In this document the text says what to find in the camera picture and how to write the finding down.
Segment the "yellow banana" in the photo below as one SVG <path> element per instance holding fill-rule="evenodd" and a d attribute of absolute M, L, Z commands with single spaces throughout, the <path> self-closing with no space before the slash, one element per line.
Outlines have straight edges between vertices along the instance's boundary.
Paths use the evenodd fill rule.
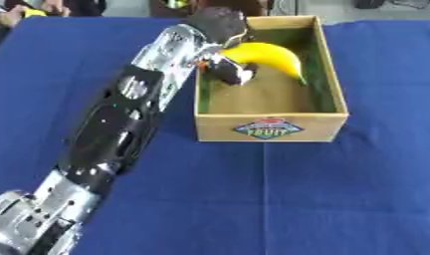
<path fill-rule="evenodd" d="M 242 43 L 237 47 L 221 51 L 221 55 L 239 64 L 268 65 L 300 80 L 303 85 L 306 83 L 299 57 L 281 46 L 268 43 Z"/>
<path fill-rule="evenodd" d="M 41 11 L 41 10 L 30 9 L 30 8 L 25 9 L 24 17 L 28 18 L 31 16 L 47 16 L 47 15 L 44 11 Z"/>

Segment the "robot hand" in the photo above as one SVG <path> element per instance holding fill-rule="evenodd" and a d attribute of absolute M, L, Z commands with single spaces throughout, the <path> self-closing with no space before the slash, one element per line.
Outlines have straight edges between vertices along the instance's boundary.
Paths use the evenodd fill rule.
<path fill-rule="evenodd" d="M 39 188 L 33 194 L 0 195 L 0 255 L 69 254 L 198 63 L 238 45 L 247 34 L 242 13 L 208 8 L 144 47 L 99 95 Z"/>

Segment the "hand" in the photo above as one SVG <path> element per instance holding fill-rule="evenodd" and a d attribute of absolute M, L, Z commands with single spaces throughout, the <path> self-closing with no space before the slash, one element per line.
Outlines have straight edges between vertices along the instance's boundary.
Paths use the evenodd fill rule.
<path fill-rule="evenodd" d="M 23 13 L 28 7 L 23 5 L 16 5 L 9 12 L 0 12 L 0 25 L 13 28 L 15 27 L 23 17 Z"/>
<path fill-rule="evenodd" d="M 68 17 L 71 14 L 71 10 L 64 6 L 63 0 L 45 0 L 42 4 L 42 10 L 60 13 L 63 17 Z"/>

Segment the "fruit crate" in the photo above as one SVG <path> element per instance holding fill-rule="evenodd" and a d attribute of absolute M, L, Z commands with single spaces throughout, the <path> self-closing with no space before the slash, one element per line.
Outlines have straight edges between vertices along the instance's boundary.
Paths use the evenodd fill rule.
<path fill-rule="evenodd" d="M 316 16 L 249 18 L 258 42 L 301 59 L 308 84 L 259 65 L 252 81 L 227 86 L 197 74 L 194 114 L 202 141 L 332 141 L 348 117 Z"/>

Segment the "table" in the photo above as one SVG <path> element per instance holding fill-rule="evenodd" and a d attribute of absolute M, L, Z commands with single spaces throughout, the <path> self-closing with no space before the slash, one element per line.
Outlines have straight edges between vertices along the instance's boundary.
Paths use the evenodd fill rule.
<path fill-rule="evenodd" d="M 174 20 L 33 18 L 0 49 L 0 193 L 31 191 L 96 93 Z M 334 143 L 197 142 L 192 82 L 76 255 L 430 254 L 430 22 L 325 27 Z"/>

